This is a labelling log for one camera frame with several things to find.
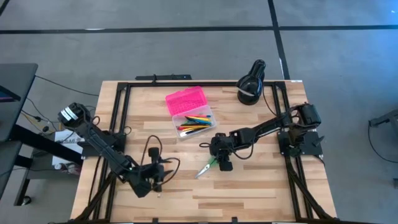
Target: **scissors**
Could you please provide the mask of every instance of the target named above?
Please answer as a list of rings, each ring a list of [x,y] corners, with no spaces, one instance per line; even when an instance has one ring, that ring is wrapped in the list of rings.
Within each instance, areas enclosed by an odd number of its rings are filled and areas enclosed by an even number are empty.
[[[207,165],[204,166],[202,170],[199,171],[199,173],[195,176],[195,179],[197,179],[199,176],[204,174],[206,171],[208,171],[213,163],[215,163],[217,160],[216,158],[212,158]]]

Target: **butcher block tabletop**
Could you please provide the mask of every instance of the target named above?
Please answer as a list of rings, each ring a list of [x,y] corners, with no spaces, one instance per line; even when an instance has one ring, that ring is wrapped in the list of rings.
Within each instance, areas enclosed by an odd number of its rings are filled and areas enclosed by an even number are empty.
[[[282,82],[286,84],[290,106],[308,101],[302,82]],[[109,129],[117,84],[118,81],[105,81],[101,87],[96,115],[101,118],[98,127],[102,130]],[[137,198],[129,184],[117,181],[111,222],[151,222],[153,218],[159,218],[160,222],[230,222],[231,217],[237,217],[240,222],[294,221],[285,160],[279,153],[276,133],[260,138],[254,145],[250,159],[230,156],[234,168],[231,172],[222,172],[218,166],[214,166],[195,179],[210,158],[208,148],[199,147],[199,143],[210,142],[216,133],[228,134],[232,130],[251,128],[272,119],[274,115],[264,99],[260,98],[255,105],[246,106],[238,101],[238,89],[234,86],[202,87],[217,120],[217,127],[181,141],[174,130],[165,97],[184,88],[187,87],[132,87],[126,120],[126,126],[131,127],[132,131],[127,135],[125,154],[140,161],[145,142],[153,134],[162,141],[162,157],[177,157],[181,165],[177,175],[162,186],[160,195],[150,192],[144,198]],[[271,88],[265,87],[264,92],[269,106],[275,110]],[[123,99],[124,91],[119,104],[118,122]],[[149,147],[158,146],[159,143],[152,138]],[[250,149],[237,153],[246,157]],[[90,157],[84,161],[71,218],[79,216],[87,206],[97,159]],[[309,191],[323,209],[335,217],[323,164],[313,156],[302,156],[302,160]],[[146,155],[144,164],[149,162],[150,158]],[[175,169],[176,166],[176,162],[166,164],[165,170]],[[100,170],[93,195],[97,190]],[[298,189],[297,192],[301,216],[305,217],[302,194]],[[100,218],[104,217],[107,196],[108,193],[105,193]]]

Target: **black metal frame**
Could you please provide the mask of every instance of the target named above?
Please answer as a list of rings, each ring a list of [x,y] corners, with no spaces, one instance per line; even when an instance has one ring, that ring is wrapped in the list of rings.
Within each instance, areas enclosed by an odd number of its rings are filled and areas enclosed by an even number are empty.
[[[124,95],[124,101],[123,101],[123,108],[122,108],[122,113],[121,113],[121,120],[120,120],[120,127],[119,131],[123,131],[124,128],[126,127],[126,115],[127,115],[127,109],[129,105],[129,99],[131,95],[131,88],[133,87],[148,87],[148,86],[158,86],[158,87],[163,87],[163,86],[184,86],[184,87],[190,87],[190,86],[235,86],[236,82],[231,81],[231,82],[156,82],[155,80],[152,82],[134,82],[134,83],[125,83],[125,82],[120,82],[118,83],[118,87],[116,89],[116,95],[115,95],[115,100],[114,100],[114,105],[113,105],[113,111],[112,111],[112,117],[111,117],[111,124],[109,126],[109,131],[114,131],[115,125],[116,125],[116,120],[117,120],[117,113],[118,113],[118,108],[120,104],[120,98],[121,98],[121,93],[122,91],[126,91]],[[273,100],[275,104],[275,109],[277,115],[280,115],[283,111],[281,110],[280,104],[279,104],[279,96],[278,96],[278,91],[277,89],[279,88],[281,93],[282,93],[282,99],[284,101],[284,108],[290,108],[289,105],[289,100],[287,97],[287,91],[286,91],[286,85],[285,82],[264,82],[264,86],[269,86],[272,89],[272,95],[273,95]],[[306,181],[305,181],[305,176],[304,176],[304,170],[303,170],[303,165],[302,165],[302,160],[301,157],[298,156],[296,159],[296,166],[298,170],[298,177],[300,178],[301,182],[303,183],[304,186],[307,186]],[[291,163],[290,157],[285,156],[285,163],[286,163],[286,168],[288,166],[288,163]],[[99,178],[99,186],[100,188],[106,178],[106,171],[108,170],[108,163],[104,161],[102,170],[101,170],[101,175]],[[294,208],[294,215],[295,219],[301,220],[301,214],[300,214],[300,206],[299,206],[299,200],[297,198],[297,191],[295,188],[295,182],[294,180],[288,175],[288,180],[289,180],[289,187],[290,187],[290,193],[292,196],[292,202],[293,202],[293,208]],[[116,181],[113,181],[110,184],[109,187],[109,195],[108,195],[108,201],[106,205],[106,211],[105,211],[105,219],[110,220],[111,218],[111,212],[112,212],[112,205],[113,205],[113,198],[114,198],[114,190],[116,186]],[[306,214],[307,218],[312,219],[312,208],[308,202],[308,200],[304,197],[305,201],[305,209],[306,209]],[[99,203],[95,210],[94,210],[94,215],[93,215],[93,220],[99,219],[99,214],[100,214],[100,206],[101,203]]]

